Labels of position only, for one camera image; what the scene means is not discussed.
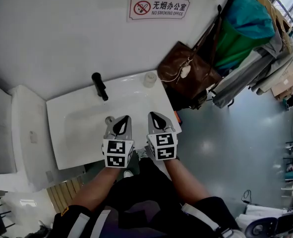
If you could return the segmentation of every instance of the sink basin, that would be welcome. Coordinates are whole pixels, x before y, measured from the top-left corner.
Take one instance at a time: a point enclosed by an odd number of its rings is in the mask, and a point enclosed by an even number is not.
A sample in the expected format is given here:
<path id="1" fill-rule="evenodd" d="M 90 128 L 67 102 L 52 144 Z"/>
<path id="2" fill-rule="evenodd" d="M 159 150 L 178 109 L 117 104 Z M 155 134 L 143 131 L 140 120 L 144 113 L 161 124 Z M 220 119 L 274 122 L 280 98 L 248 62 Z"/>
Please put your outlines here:
<path id="1" fill-rule="evenodd" d="M 181 128 L 159 79 L 154 87 L 143 86 L 145 73 L 104 82 L 109 97 L 103 101 L 95 86 L 47 101 L 48 120 L 59 169 L 104 159 L 101 151 L 108 116 L 129 115 L 135 148 L 147 145 L 148 113 L 162 113 L 171 119 L 177 133 Z"/>

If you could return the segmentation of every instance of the brown leather bag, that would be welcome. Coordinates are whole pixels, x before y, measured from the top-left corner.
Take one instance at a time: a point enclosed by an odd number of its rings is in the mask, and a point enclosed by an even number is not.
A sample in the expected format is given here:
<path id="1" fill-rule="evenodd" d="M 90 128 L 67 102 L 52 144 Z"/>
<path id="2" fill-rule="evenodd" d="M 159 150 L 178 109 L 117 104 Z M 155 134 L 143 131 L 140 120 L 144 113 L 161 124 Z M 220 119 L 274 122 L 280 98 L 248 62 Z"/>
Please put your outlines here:
<path id="1" fill-rule="evenodd" d="M 158 66 L 157 72 L 159 78 L 168 86 L 174 88 L 189 99 L 193 99 L 197 94 L 222 79 L 212 68 L 222 21 L 220 18 L 220 11 L 221 10 L 219 10 L 217 18 L 192 49 L 182 42 L 177 42 Z M 212 45 L 210 62 L 207 63 L 197 52 L 215 24 L 217 24 L 217 29 Z M 185 78 L 182 78 L 182 69 L 188 65 L 190 65 L 190 71 Z"/>

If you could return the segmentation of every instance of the drain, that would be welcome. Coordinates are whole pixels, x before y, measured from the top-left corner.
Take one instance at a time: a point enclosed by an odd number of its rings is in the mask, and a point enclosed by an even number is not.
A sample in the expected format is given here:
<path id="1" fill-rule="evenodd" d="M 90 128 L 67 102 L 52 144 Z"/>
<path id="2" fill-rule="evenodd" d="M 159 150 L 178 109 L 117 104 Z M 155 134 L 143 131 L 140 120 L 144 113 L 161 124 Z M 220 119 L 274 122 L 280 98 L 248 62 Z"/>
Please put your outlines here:
<path id="1" fill-rule="evenodd" d="M 105 122 L 106 122 L 106 125 L 109 125 L 111 122 L 113 122 L 114 121 L 114 117 L 107 117 L 106 119 L 105 119 Z"/>

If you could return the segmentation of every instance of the hanging clothes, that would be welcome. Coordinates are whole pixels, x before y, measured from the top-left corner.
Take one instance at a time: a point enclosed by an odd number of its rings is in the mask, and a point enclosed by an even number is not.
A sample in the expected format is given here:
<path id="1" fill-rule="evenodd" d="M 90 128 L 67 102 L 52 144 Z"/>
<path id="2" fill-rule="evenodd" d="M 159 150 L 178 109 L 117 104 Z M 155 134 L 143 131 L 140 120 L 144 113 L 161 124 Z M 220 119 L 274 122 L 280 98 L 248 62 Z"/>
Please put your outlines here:
<path id="1" fill-rule="evenodd" d="M 274 34 L 272 19 L 262 4 L 257 0 L 234 0 L 222 23 L 215 68 L 226 75 Z"/>
<path id="2" fill-rule="evenodd" d="M 282 40 L 278 31 L 271 40 L 252 50 L 240 66 L 225 77 L 214 89 L 213 103 L 219 108 L 227 105 L 280 54 Z"/>
<path id="3" fill-rule="evenodd" d="M 250 86 L 252 91 L 257 90 L 257 94 L 261 95 L 271 89 L 280 81 L 281 75 L 286 71 L 287 67 L 293 62 L 293 46 L 292 52 L 289 53 L 287 48 L 278 55 L 277 59 L 254 80 Z"/>

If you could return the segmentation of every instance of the gray floor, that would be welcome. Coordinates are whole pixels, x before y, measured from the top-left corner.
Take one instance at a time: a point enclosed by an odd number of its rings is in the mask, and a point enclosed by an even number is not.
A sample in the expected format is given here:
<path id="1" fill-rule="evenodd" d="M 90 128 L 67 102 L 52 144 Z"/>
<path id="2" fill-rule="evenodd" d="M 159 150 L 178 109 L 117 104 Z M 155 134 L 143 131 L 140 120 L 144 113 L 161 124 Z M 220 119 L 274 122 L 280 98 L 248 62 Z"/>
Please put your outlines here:
<path id="1" fill-rule="evenodd" d="M 241 196 L 252 191 L 252 202 L 270 207 L 288 206 L 281 198 L 284 182 L 284 143 L 293 141 L 293 111 L 287 112 L 272 93 L 257 96 L 245 89 L 230 108 L 206 102 L 199 110 L 182 110 L 178 155 L 212 195 L 224 199 L 234 216 L 242 213 Z M 129 169 L 137 174 L 137 156 Z M 86 165 L 84 182 L 104 162 Z"/>

